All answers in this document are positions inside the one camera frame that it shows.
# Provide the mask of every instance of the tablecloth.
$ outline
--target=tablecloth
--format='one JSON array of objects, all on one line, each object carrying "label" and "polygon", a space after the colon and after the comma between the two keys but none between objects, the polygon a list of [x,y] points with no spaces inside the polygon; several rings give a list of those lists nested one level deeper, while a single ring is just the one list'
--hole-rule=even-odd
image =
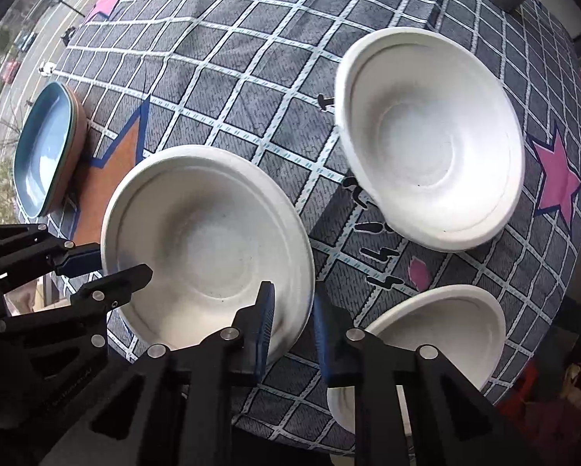
[{"label": "tablecloth", "polygon": [[[469,49],[504,83],[521,124],[520,201],[507,227],[474,250],[433,252],[393,232],[347,169],[332,107],[321,111],[316,101],[333,96],[345,50],[388,26],[428,28]],[[90,119],[83,189],[75,180],[63,208],[44,221],[53,233],[86,241],[99,234],[97,191],[139,160],[179,144],[231,150],[294,203],[317,278],[357,325],[434,286],[491,292],[508,335],[482,389],[496,401],[549,328],[578,254],[580,75],[565,30],[535,0],[512,15],[488,0],[99,1],[53,76],[75,91]],[[566,195],[556,183],[567,184]],[[97,276],[58,282],[68,295]],[[117,311],[108,325],[112,347],[127,358],[145,351]],[[354,436],[328,412],[311,322],[263,384],[237,391],[232,404],[233,422],[251,433],[353,451]]]}]

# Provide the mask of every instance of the red car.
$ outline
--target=red car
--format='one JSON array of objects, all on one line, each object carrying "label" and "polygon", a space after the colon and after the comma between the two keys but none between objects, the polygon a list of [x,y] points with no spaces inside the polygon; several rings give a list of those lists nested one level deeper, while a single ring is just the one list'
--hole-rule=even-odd
[{"label": "red car", "polygon": [[5,83],[12,83],[14,82],[14,77],[18,73],[18,70],[21,68],[21,62],[17,61],[16,59],[12,59],[5,64],[3,71],[1,73],[1,80]]}]

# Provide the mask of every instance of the metal pin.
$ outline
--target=metal pin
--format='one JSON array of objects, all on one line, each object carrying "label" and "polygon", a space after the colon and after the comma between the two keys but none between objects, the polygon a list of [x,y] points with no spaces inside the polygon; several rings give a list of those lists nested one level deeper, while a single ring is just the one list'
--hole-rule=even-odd
[{"label": "metal pin", "polygon": [[221,330],[220,336],[224,340],[233,340],[235,338],[238,338],[239,330],[236,329],[235,327],[226,327]]},{"label": "metal pin", "polygon": [[346,337],[350,339],[350,341],[352,342],[359,342],[360,340],[363,340],[365,336],[366,333],[364,333],[363,330],[356,327],[353,327],[347,330],[346,332]]},{"label": "metal pin", "polygon": [[439,351],[432,345],[422,345],[420,347],[420,356],[424,359],[435,359]]},{"label": "metal pin", "polygon": [[101,348],[105,346],[105,339],[100,335],[92,336],[92,345]]},{"label": "metal pin", "polygon": [[153,359],[164,356],[165,352],[167,352],[167,347],[162,344],[154,344],[148,349],[148,355]]}]

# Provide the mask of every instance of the orange star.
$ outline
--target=orange star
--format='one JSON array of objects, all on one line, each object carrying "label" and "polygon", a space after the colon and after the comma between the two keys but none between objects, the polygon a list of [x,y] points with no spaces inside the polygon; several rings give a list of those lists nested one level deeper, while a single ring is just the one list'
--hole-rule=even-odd
[{"label": "orange star", "polygon": [[102,159],[81,163],[75,174],[78,210],[72,241],[77,245],[100,242],[103,217],[122,179],[143,159],[150,99],[134,111]]}]

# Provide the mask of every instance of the plaid tablecloth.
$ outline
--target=plaid tablecloth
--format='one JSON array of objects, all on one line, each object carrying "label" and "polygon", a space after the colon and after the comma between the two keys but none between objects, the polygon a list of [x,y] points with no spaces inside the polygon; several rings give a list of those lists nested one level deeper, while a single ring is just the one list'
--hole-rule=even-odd
[{"label": "plaid tablecloth", "polygon": [[[318,94],[333,95],[347,48],[388,26],[428,28],[462,44],[504,83],[515,108],[526,138],[523,193],[507,227],[482,247],[438,253],[390,230],[347,169],[332,107],[318,107]],[[549,328],[578,254],[581,187],[570,198],[572,220],[566,202],[548,207],[541,157],[563,143],[568,169],[581,179],[580,74],[568,35],[534,0],[513,15],[488,0],[120,0],[79,29],[54,78],[83,101],[88,152],[100,162],[148,100],[140,159],[205,143],[260,166],[296,206],[317,278],[357,325],[419,289],[487,289],[508,332],[482,389],[496,401]],[[72,237],[80,208],[76,195],[67,198],[46,219],[50,230]],[[86,280],[59,285],[70,294]],[[108,324],[116,350],[131,360],[145,351],[117,311]],[[263,384],[235,394],[233,408],[234,423],[259,436],[353,452],[354,436],[328,412],[311,322]]]}]

